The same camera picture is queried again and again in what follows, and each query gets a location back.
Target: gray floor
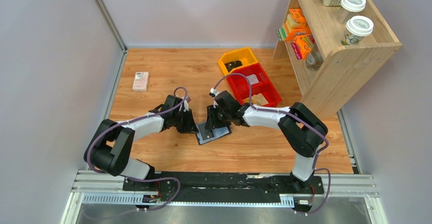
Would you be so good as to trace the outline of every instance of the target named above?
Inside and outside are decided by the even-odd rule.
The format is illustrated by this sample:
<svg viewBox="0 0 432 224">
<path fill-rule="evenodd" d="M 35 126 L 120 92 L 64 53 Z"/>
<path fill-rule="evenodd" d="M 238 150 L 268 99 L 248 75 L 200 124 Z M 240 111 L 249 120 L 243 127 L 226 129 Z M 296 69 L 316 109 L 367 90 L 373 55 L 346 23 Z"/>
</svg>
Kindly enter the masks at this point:
<svg viewBox="0 0 432 224">
<path fill-rule="evenodd" d="M 133 212 L 109 220 L 89 220 L 108 217 L 135 207 L 127 205 L 82 205 L 77 223 L 172 223 L 172 224 L 256 224 L 256 223 L 371 223 L 363 198 L 330 198 L 314 215 L 300 216 L 291 209 L 252 207 L 186 207 L 167 206 L 154 212 Z"/>
</svg>

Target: gray wall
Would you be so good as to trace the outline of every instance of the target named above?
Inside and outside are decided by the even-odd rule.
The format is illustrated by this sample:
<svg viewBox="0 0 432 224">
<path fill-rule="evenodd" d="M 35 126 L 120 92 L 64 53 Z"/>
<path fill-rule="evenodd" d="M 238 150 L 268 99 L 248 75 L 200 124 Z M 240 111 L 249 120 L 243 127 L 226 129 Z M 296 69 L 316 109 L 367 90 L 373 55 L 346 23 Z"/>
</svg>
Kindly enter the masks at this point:
<svg viewBox="0 0 432 224">
<path fill-rule="evenodd" d="M 289 0 L 104 0 L 128 46 L 274 46 Z"/>
<path fill-rule="evenodd" d="M 430 0 L 373 0 L 403 43 L 344 107 L 356 155 L 373 174 L 389 223 L 430 223 Z"/>
<path fill-rule="evenodd" d="M 93 0 L 0 0 L 0 222 L 58 223 L 121 59 Z"/>
</svg>

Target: cup with white lid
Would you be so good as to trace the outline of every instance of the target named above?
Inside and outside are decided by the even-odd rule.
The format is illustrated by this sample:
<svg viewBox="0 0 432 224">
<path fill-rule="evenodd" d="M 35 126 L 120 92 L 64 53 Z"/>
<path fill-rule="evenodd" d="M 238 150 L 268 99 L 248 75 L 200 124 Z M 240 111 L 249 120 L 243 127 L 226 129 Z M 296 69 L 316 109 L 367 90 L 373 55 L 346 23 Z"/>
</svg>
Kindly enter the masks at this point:
<svg viewBox="0 0 432 224">
<path fill-rule="evenodd" d="M 336 20 L 341 24 L 345 24 L 358 12 L 365 9 L 366 0 L 342 0 L 340 4 L 341 7 Z"/>
<path fill-rule="evenodd" d="M 342 45 L 357 45 L 366 36 L 373 31 L 373 22 L 364 16 L 354 16 L 346 24 L 346 30 L 343 33 Z"/>
</svg>

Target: small white box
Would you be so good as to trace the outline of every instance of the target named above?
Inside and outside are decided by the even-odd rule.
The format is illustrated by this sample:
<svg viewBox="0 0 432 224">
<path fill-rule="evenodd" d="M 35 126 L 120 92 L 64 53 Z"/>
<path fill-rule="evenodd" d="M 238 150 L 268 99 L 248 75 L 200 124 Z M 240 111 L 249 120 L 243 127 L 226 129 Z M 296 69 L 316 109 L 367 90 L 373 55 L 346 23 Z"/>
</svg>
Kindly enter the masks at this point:
<svg viewBox="0 0 432 224">
<path fill-rule="evenodd" d="M 133 80 L 132 90 L 134 92 L 146 92 L 149 76 L 150 74 L 148 72 L 135 73 L 135 80 Z"/>
</svg>

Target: yellow bin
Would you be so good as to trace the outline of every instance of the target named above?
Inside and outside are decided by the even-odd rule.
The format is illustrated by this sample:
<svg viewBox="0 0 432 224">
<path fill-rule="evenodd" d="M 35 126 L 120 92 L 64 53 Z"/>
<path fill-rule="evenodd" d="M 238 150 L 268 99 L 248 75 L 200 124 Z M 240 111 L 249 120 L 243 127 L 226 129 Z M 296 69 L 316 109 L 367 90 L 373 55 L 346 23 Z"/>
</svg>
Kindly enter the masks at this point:
<svg viewBox="0 0 432 224">
<path fill-rule="evenodd" d="M 225 64 L 229 62 L 235 62 L 240 61 L 241 66 L 233 68 L 228 72 L 228 69 Z M 244 47 L 241 49 L 237 49 L 235 51 L 226 52 L 220 59 L 219 59 L 219 66 L 222 70 L 222 73 L 224 75 L 228 75 L 229 73 L 232 73 L 234 70 L 243 68 L 249 65 L 253 65 L 258 63 L 258 60 L 256 59 L 254 53 L 249 47 Z"/>
</svg>

